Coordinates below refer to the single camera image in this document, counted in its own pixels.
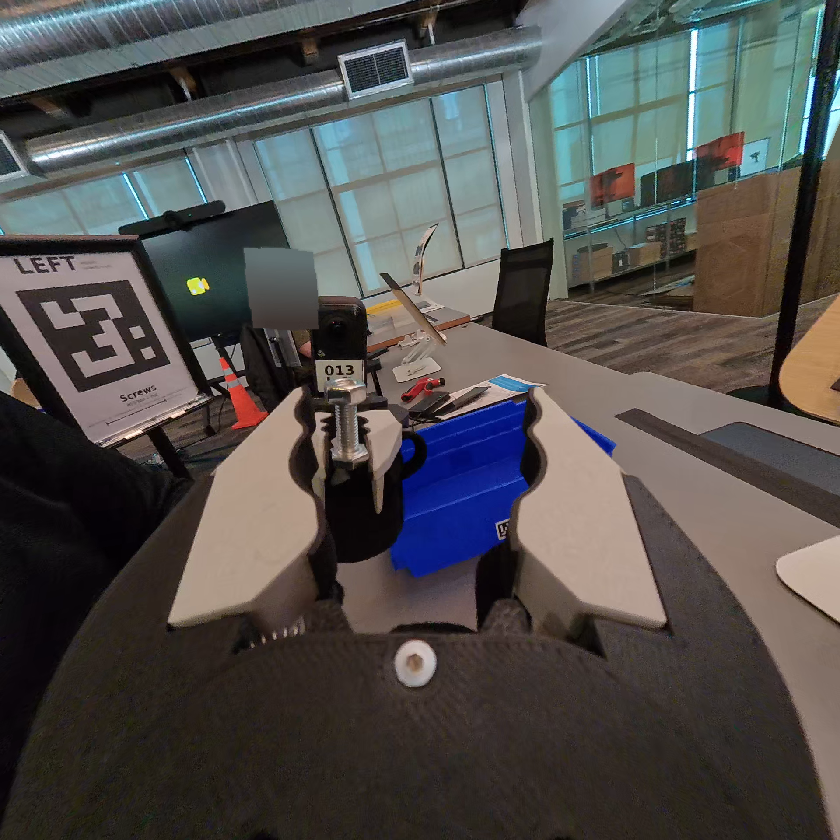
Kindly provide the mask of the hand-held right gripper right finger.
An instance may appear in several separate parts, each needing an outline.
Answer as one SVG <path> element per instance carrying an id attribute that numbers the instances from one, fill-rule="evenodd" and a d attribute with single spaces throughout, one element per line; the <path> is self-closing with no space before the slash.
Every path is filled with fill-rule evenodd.
<path id="1" fill-rule="evenodd" d="M 648 631 L 667 616 L 624 474 L 542 388 L 523 419 L 526 491 L 511 509 L 513 593 L 541 633 L 580 636 L 593 619 Z"/>

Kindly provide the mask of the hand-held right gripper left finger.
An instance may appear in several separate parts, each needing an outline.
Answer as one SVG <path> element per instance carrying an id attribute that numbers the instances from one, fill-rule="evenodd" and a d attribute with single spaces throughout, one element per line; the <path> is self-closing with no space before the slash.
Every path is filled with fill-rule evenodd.
<path id="1" fill-rule="evenodd" d="M 214 474 L 169 624 L 246 616 L 263 634 L 290 628 L 336 593 L 338 562 L 323 501 L 308 388 L 292 391 Z"/>

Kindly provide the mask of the steel hex bolt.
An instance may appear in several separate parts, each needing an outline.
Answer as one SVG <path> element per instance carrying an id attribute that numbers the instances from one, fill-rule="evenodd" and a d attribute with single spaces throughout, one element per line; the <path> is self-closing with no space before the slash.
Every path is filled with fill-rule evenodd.
<path id="1" fill-rule="evenodd" d="M 352 446 L 361 443 L 358 405 L 365 400 L 366 386 L 349 377 L 327 380 L 325 398 L 331 405 L 335 422 L 333 443 Z"/>

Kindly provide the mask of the blue storage bin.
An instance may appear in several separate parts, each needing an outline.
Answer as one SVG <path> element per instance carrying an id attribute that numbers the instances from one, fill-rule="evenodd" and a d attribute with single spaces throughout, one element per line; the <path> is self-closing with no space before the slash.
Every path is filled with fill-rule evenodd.
<path id="1" fill-rule="evenodd" d="M 421 578 L 480 556 L 507 536 L 528 488 L 520 463 L 525 400 L 500 402 L 419 431 L 423 466 L 403 482 L 403 526 L 392 567 Z"/>

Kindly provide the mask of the person's left forearm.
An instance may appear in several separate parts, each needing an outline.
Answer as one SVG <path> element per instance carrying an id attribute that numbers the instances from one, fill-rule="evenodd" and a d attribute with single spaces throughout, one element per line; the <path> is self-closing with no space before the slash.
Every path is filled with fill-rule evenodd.
<path id="1" fill-rule="evenodd" d="M 2 634 L 85 615 L 192 488 L 1 394 Z"/>

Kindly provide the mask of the black thin sheet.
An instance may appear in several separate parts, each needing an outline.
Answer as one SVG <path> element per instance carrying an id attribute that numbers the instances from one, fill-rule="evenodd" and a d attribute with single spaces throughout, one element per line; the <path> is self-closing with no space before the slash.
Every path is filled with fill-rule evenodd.
<path id="1" fill-rule="evenodd" d="M 463 408 L 471 405 L 475 401 L 479 400 L 484 394 L 486 394 L 490 389 L 490 385 L 476 385 L 472 388 L 459 393 L 446 402 L 446 404 L 442 405 L 439 408 L 435 408 L 432 412 L 433 418 L 440 418 L 446 417 L 448 415 L 455 414 L 458 411 L 461 411 Z"/>

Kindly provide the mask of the orange traffic cone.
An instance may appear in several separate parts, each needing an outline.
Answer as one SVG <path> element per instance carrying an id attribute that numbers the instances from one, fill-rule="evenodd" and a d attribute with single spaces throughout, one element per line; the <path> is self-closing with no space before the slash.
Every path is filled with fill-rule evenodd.
<path id="1" fill-rule="evenodd" d="M 220 356 L 219 363 L 227 386 L 227 394 L 234 408 L 236 422 L 232 429 L 239 431 L 257 427 L 267 419 L 268 412 L 257 407 L 225 357 Z"/>

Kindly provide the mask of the wood edged table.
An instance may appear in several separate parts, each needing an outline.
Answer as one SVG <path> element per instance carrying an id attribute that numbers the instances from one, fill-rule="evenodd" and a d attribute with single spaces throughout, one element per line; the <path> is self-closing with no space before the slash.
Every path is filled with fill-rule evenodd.
<path id="1" fill-rule="evenodd" d="M 423 313 L 435 322 L 441 332 L 462 326 L 470 321 L 469 315 L 444 307 L 441 304 L 432 304 Z M 419 330 L 415 321 L 403 306 L 380 317 L 370 316 L 366 312 L 366 317 L 368 324 L 366 346 L 370 352 L 395 346 L 404 336 Z"/>

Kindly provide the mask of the white blue leaflet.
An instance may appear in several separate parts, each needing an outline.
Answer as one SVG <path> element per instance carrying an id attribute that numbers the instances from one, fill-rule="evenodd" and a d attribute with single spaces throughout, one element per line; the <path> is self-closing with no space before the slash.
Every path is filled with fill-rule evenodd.
<path id="1" fill-rule="evenodd" d="M 479 395 L 480 400 L 488 401 L 489 403 L 498 403 L 514 399 L 519 395 L 525 395 L 531 389 L 542 388 L 544 384 L 541 382 L 526 381 L 509 374 L 499 374 L 477 383 L 476 387 L 484 389 Z"/>

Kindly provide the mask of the black webcam bar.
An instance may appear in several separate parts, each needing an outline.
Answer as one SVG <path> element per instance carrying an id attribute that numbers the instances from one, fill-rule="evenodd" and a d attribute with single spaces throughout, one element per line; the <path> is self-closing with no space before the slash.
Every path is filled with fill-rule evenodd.
<path id="1" fill-rule="evenodd" d="M 152 238 L 171 232 L 186 231 L 226 212 L 221 200 L 191 206 L 180 211 L 167 210 L 162 215 L 119 227 L 119 235 Z"/>

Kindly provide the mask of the framed marker sign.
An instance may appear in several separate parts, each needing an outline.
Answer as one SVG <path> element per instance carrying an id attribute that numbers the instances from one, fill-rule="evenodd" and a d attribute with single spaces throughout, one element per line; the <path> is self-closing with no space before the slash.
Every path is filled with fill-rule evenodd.
<path id="1" fill-rule="evenodd" d="M 3 234 L 1 339 L 48 415 L 190 476 L 164 425 L 212 394 L 139 237 Z"/>

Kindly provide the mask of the white vent grille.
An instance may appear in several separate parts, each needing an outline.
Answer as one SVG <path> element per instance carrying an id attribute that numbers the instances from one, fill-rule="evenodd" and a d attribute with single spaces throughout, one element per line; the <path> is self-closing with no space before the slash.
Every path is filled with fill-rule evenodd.
<path id="1" fill-rule="evenodd" d="M 339 55 L 347 99 L 362 99 L 411 87 L 414 76 L 404 39 Z"/>
<path id="2" fill-rule="evenodd" d="M 1 131 L 0 147 L 1 183 L 18 181 L 29 176 L 29 171 L 23 157 L 15 149 L 12 141 L 4 131 Z"/>

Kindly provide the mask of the storage shelf with boxes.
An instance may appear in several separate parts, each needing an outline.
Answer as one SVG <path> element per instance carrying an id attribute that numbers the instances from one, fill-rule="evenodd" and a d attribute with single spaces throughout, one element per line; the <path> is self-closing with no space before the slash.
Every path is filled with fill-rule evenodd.
<path id="1" fill-rule="evenodd" d="M 699 176 L 692 153 L 635 162 L 625 154 L 560 188 L 566 281 L 592 290 L 640 270 L 654 275 L 698 250 Z"/>

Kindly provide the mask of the black wall monitor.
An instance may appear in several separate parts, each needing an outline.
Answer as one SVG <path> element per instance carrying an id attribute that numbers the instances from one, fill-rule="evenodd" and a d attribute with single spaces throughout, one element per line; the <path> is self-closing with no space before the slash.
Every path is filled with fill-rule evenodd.
<path id="1" fill-rule="evenodd" d="M 251 323 L 245 250 L 287 248 L 273 202 L 244 206 L 142 237 L 143 247 L 188 342 L 238 336 Z"/>

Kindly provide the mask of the silver ventilation duct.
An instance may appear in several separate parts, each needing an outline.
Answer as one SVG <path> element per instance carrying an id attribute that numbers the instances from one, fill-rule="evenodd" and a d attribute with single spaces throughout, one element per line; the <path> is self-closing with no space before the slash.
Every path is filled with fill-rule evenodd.
<path id="1" fill-rule="evenodd" d="M 279 35 L 379 25 L 474 2 L 2 2 L 3 70 L 75 59 L 169 36 L 209 34 L 199 52 Z"/>
<path id="2" fill-rule="evenodd" d="M 329 69 L 98 122 L 23 144 L 28 167 L 40 176 L 186 148 L 263 130 L 335 110 L 526 70 L 539 60 L 539 26 L 433 45 L 405 53 L 407 81 L 352 95 L 340 70 Z"/>

